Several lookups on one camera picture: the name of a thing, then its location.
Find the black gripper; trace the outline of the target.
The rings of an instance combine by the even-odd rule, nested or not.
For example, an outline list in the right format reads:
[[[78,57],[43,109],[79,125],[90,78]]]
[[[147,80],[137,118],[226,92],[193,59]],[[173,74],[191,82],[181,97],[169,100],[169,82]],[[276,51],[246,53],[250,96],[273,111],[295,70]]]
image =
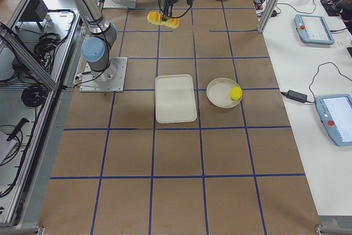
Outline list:
[[[173,4],[165,1],[163,5],[163,19],[170,19],[173,17],[172,9]]]

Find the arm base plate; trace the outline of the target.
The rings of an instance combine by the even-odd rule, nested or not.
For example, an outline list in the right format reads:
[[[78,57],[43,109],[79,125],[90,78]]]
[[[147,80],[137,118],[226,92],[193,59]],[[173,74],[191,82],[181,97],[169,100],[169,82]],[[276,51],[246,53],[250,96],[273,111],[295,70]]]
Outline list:
[[[80,92],[123,92],[127,70],[127,57],[112,57],[110,66],[102,73],[91,70],[86,63],[85,71],[79,87]]]
[[[135,9],[136,0],[104,0],[103,9]]]

